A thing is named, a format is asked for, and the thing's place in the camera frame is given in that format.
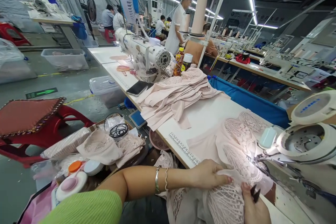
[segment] scissors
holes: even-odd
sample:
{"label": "scissors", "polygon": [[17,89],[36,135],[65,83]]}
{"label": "scissors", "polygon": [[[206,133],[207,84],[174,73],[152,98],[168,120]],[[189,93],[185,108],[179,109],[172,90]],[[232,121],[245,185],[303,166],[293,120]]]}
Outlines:
{"label": "scissors", "polygon": [[251,196],[253,198],[254,203],[257,203],[257,201],[259,199],[259,195],[260,195],[260,189],[256,193],[254,193],[255,190],[256,190],[256,187],[257,187],[257,185],[254,185],[252,187],[252,189],[250,190],[251,191]]}

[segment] yellow floor line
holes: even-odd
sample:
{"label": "yellow floor line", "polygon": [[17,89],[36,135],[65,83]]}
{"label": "yellow floor line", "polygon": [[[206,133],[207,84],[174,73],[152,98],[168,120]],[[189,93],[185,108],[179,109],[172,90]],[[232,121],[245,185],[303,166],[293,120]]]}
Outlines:
{"label": "yellow floor line", "polygon": [[58,75],[58,74],[63,74],[63,73],[52,73],[52,74],[48,74],[48,75],[38,75],[37,77],[44,77],[44,76]]}
{"label": "yellow floor line", "polygon": [[67,103],[64,103],[64,105],[68,105],[68,104],[70,104],[70,103],[75,103],[75,102],[83,101],[83,100],[85,100],[85,99],[87,99],[87,98],[90,98],[90,97],[92,97],[92,96],[94,96],[94,95],[93,95],[93,94],[90,94],[89,96],[86,96],[86,97],[84,97],[84,98],[80,98],[80,99],[76,99],[76,100],[72,100],[72,101],[69,101],[69,102],[67,102]]}

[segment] worker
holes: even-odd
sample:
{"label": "worker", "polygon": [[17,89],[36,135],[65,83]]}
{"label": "worker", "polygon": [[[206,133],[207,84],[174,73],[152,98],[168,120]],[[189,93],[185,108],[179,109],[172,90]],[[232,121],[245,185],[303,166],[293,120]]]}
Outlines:
{"label": "worker", "polygon": [[108,30],[114,30],[113,29],[113,18],[114,18],[114,9],[112,5],[107,5],[106,9],[103,10],[103,13],[101,14],[101,19],[103,21],[103,26],[105,29]]}
{"label": "worker", "polygon": [[[211,24],[210,23],[205,23],[203,26],[203,32],[202,34],[206,34],[207,31],[210,29]],[[200,58],[201,58],[201,54],[203,51],[203,46],[201,44],[198,44],[194,41],[188,40],[186,45],[185,45],[185,50],[184,53],[189,53],[192,55],[192,63],[198,65]],[[208,45],[206,46],[205,49],[206,53],[209,53],[213,56],[217,56],[218,55],[218,51],[213,43],[213,41],[210,39]]]}
{"label": "worker", "polygon": [[262,47],[264,47],[266,45],[266,41],[264,41],[264,42],[262,42],[262,43],[260,43],[260,44],[257,44],[257,45],[255,45],[254,47],[255,48],[259,48],[260,50],[262,49]]}
{"label": "worker", "polygon": [[[233,179],[217,175],[223,167],[206,159],[192,169],[133,166],[120,170],[103,182],[95,191],[71,195],[63,200],[40,224],[118,224],[125,201],[132,201],[156,193],[179,188],[212,189],[231,184]],[[245,224],[271,224],[270,213],[262,199],[254,203],[251,187],[241,185],[245,201]]]}
{"label": "worker", "polygon": [[166,17],[164,15],[161,15],[160,20],[156,22],[156,27],[155,27],[155,30],[156,30],[155,35],[157,37],[160,37],[161,41],[167,38],[167,36],[162,33],[162,29],[167,30],[167,27],[163,23],[165,19]]}
{"label": "worker", "polygon": [[117,8],[118,12],[113,18],[113,27],[115,31],[125,26],[123,10],[120,5],[117,5]]}
{"label": "worker", "polygon": [[170,17],[167,18],[167,20],[164,22],[165,27],[168,27],[167,24],[171,24],[172,23],[172,19]]}
{"label": "worker", "polygon": [[180,24],[186,19],[186,9],[189,8],[192,0],[182,0],[175,9],[173,19],[171,21],[171,27],[169,29],[168,38],[165,44],[167,51],[176,54],[179,47],[184,43],[184,39],[179,33]]}

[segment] woman's hand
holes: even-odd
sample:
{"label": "woman's hand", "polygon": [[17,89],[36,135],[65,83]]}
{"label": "woman's hand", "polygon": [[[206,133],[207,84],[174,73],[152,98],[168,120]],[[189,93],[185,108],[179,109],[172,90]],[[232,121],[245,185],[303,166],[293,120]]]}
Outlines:
{"label": "woman's hand", "polygon": [[271,224],[271,217],[265,203],[259,198],[257,203],[254,203],[251,196],[251,186],[247,183],[242,183],[241,191],[244,197],[244,218],[245,224]]}
{"label": "woman's hand", "polygon": [[216,172],[224,168],[211,159],[205,159],[194,168],[187,170],[189,173],[190,187],[212,189],[232,183],[233,179],[226,175],[217,175]]}

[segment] air conditioner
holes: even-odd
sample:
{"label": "air conditioner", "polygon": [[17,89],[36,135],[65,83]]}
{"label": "air conditioner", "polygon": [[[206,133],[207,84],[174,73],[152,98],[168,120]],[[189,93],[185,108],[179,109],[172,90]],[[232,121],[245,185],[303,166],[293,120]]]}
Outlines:
{"label": "air conditioner", "polygon": [[163,14],[162,3],[156,0],[148,0],[148,13],[152,15],[153,22],[160,19]]}

